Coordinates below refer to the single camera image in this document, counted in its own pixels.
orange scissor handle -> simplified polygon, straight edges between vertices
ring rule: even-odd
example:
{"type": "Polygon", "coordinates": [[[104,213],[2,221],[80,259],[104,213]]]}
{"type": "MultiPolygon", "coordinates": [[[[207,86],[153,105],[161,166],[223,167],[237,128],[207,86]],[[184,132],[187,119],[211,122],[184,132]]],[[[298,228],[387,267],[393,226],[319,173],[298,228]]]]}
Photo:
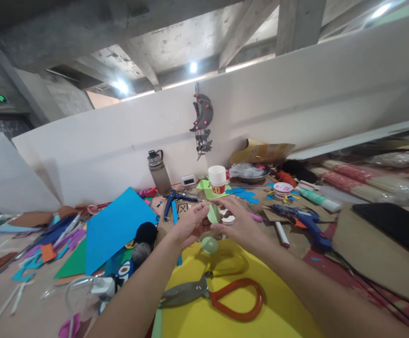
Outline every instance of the orange scissor handle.
{"type": "Polygon", "coordinates": [[[251,278],[241,278],[232,282],[231,284],[228,284],[227,286],[216,292],[209,292],[209,298],[211,299],[211,304],[213,307],[215,307],[220,312],[226,314],[227,316],[240,322],[251,322],[253,319],[255,319],[258,316],[259,312],[261,312],[263,302],[261,289],[259,288],[258,283],[256,283],[251,278]],[[233,292],[234,290],[250,285],[253,286],[256,290],[256,303],[253,309],[251,309],[249,312],[245,313],[235,312],[230,308],[226,307],[225,305],[223,305],[222,303],[218,302],[220,298],[226,296],[227,294],[233,292]]]}

cable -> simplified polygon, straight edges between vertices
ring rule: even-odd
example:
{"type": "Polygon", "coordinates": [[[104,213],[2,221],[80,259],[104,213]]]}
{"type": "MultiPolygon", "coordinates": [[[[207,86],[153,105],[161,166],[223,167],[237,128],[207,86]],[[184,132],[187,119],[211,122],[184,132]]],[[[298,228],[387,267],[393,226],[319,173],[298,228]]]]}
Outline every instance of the cable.
{"type": "Polygon", "coordinates": [[[404,313],[401,309],[399,309],[389,298],[387,298],[383,293],[381,293],[371,282],[370,280],[364,276],[362,273],[360,273],[358,270],[356,270],[340,253],[335,251],[333,249],[334,255],[339,258],[342,262],[344,262],[348,268],[357,276],[359,276],[369,287],[371,287],[377,294],[379,294],[385,301],[387,301],[392,307],[394,307],[395,310],[397,310],[403,317],[405,317],[407,320],[409,320],[409,316],[404,313]]]}
{"type": "Polygon", "coordinates": [[[91,279],[91,278],[92,278],[92,280],[97,279],[97,277],[94,277],[94,276],[82,276],[82,277],[78,277],[77,279],[73,280],[73,281],[67,286],[67,289],[66,289],[66,291],[65,291],[65,306],[66,306],[66,308],[67,308],[67,310],[68,310],[68,315],[69,315],[69,317],[70,317],[70,328],[69,328],[69,330],[68,330],[68,338],[72,338],[72,335],[73,335],[73,317],[75,316],[74,313],[73,313],[73,309],[72,309],[72,307],[70,306],[70,303],[68,302],[68,292],[69,292],[69,290],[70,290],[70,287],[71,287],[73,284],[78,283],[78,282],[83,281],[83,280],[88,280],[88,279],[91,279]]]}

gray yarn ball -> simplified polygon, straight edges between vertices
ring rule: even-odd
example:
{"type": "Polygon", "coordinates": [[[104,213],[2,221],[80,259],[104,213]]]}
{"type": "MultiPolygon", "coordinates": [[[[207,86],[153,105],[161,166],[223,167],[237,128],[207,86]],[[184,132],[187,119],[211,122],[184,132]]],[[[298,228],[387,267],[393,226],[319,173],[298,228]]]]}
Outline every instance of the gray yarn ball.
{"type": "Polygon", "coordinates": [[[133,260],[134,264],[142,265],[143,262],[147,259],[147,257],[151,254],[150,244],[148,243],[139,243],[131,253],[131,259],[133,260]]]}

water bottle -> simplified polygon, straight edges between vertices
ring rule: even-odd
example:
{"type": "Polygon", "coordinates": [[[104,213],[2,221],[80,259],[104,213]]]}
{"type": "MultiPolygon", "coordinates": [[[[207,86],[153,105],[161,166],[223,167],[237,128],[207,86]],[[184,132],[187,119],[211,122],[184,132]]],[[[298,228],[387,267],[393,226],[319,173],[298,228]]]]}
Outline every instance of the water bottle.
{"type": "Polygon", "coordinates": [[[170,179],[168,178],[166,166],[162,160],[164,153],[162,150],[148,152],[148,168],[150,168],[151,176],[160,195],[168,195],[172,190],[170,179]]]}

black cable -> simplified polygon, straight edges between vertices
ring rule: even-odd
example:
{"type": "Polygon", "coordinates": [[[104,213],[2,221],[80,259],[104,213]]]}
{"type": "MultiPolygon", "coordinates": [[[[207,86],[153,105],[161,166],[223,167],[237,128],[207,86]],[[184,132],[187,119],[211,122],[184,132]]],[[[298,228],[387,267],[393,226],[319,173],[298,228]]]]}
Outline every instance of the black cable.
{"type": "Polygon", "coordinates": [[[357,276],[359,276],[369,287],[371,287],[377,294],[379,294],[385,301],[387,301],[390,305],[394,307],[395,310],[397,310],[403,317],[409,320],[409,316],[404,313],[401,309],[399,309],[389,298],[387,298],[383,293],[381,293],[371,282],[370,280],[364,276],[362,273],[360,273],[358,270],[356,270],[347,260],[337,251],[333,250],[334,255],[339,258],[342,262],[344,262],[348,268],[357,276]]]}

